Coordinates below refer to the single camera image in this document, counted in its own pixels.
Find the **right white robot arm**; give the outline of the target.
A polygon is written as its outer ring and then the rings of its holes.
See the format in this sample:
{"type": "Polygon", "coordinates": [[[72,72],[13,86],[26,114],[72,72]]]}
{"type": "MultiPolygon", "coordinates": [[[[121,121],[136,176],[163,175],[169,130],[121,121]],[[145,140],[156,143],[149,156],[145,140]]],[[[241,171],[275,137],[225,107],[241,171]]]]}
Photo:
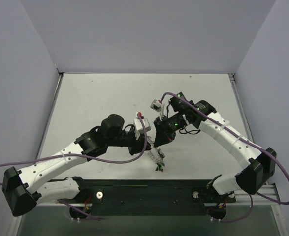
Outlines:
{"type": "Polygon", "coordinates": [[[239,173],[216,176],[208,183],[209,189],[218,195],[236,190],[256,194],[273,176],[275,162],[259,148],[254,148],[253,143],[235,130],[211,104],[205,100],[197,103],[187,101],[184,95],[179,93],[169,100],[169,105],[175,112],[170,117],[164,114],[165,105],[161,101],[154,100],[151,103],[151,109],[159,113],[154,120],[155,147],[172,142],[176,137],[176,131],[193,125],[218,142],[242,168],[239,173]]]}

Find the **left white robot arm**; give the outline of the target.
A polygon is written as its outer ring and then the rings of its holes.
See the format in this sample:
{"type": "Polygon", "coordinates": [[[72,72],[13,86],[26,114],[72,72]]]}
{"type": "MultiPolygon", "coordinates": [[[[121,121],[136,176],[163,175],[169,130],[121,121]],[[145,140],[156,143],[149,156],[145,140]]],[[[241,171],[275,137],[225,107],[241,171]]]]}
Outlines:
{"type": "Polygon", "coordinates": [[[130,155],[138,159],[151,149],[148,143],[148,120],[137,114],[130,131],[123,129],[124,119],[111,114],[100,126],[76,138],[70,145],[49,158],[42,158],[28,167],[14,166],[4,172],[2,191],[13,216],[22,216],[38,204],[69,199],[90,203],[97,196],[81,177],[53,179],[63,172],[91,160],[99,161],[109,147],[127,147],[130,155]]]}

